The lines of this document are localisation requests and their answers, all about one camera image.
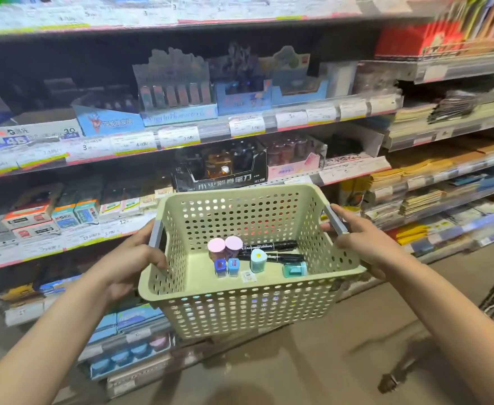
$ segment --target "pink round container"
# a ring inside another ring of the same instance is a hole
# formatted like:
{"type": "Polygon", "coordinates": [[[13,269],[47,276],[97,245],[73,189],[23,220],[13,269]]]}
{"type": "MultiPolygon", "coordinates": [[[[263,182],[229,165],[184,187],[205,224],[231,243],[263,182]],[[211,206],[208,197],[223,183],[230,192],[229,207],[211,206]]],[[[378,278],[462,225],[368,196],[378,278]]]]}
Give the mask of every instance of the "pink round container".
{"type": "Polygon", "coordinates": [[[224,240],[220,237],[212,238],[208,242],[208,250],[210,251],[210,259],[215,262],[218,258],[224,258],[224,240]]]}
{"type": "Polygon", "coordinates": [[[226,260],[228,260],[229,258],[236,258],[239,251],[243,247],[242,239],[237,236],[228,236],[224,241],[224,244],[226,246],[224,251],[226,260]]]}

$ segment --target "person's left hand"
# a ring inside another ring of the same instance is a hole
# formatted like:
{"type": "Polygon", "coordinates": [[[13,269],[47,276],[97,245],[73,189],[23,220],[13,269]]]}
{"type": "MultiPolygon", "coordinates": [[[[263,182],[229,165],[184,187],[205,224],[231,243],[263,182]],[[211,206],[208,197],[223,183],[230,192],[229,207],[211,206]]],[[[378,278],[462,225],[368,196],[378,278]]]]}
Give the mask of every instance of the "person's left hand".
{"type": "Polygon", "coordinates": [[[151,219],[137,233],[102,257],[88,270],[104,282],[112,300],[125,296],[138,281],[140,272],[149,264],[168,270],[167,258],[162,251],[148,245],[155,220],[151,219]]]}

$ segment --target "green plastic basket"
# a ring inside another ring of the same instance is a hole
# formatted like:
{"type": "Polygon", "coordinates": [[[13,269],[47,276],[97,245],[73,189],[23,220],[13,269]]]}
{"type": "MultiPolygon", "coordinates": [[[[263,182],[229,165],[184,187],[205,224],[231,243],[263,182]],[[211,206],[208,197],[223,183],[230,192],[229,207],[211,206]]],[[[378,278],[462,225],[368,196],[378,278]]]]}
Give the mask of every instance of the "green plastic basket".
{"type": "Polygon", "coordinates": [[[138,292],[162,309],[182,338],[322,317],[365,272],[355,253],[337,249],[320,229],[322,212],[337,234],[346,232],[313,184],[172,194],[159,204],[150,239],[158,247],[166,231],[170,268],[147,267],[138,292]],[[287,279],[280,264],[266,263],[253,281],[249,261],[241,261],[238,277],[217,278],[207,243],[230,235],[248,245],[297,240],[308,275],[287,279]]]}

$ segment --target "person's right arm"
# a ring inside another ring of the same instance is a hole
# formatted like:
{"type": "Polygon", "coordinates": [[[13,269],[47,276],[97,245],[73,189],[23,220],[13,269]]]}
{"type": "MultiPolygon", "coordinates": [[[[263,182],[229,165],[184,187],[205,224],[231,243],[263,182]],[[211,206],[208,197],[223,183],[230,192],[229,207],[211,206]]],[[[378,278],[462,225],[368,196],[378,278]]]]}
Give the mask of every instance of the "person's right arm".
{"type": "Polygon", "coordinates": [[[350,234],[338,236],[336,246],[356,251],[382,271],[479,401],[494,405],[494,321],[369,220],[335,204],[332,208],[351,228],[350,234]]]}

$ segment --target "hand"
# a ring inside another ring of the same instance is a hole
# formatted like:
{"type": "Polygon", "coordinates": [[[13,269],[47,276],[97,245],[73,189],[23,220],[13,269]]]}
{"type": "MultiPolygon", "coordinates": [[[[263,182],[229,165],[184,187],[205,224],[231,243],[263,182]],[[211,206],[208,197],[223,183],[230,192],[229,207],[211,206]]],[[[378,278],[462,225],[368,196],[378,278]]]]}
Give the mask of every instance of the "hand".
{"type": "Polygon", "coordinates": [[[164,253],[148,245],[154,221],[151,219],[88,270],[87,274],[104,284],[112,300],[120,299],[131,291],[138,282],[140,272],[150,263],[162,270],[168,270],[164,253]]]}
{"type": "MultiPolygon", "coordinates": [[[[369,220],[356,216],[336,204],[332,204],[331,208],[339,218],[346,220],[351,231],[338,236],[334,244],[338,248],[347,248],[358,253],[360,259],[372,266],[371,271],[375,277],[384,278],[383,272],[386,267],[394,266],[412,257],[399,243],[369,220]]],[[[323,223],[322,230],[332,230],[331,224],[323,223]]]]}

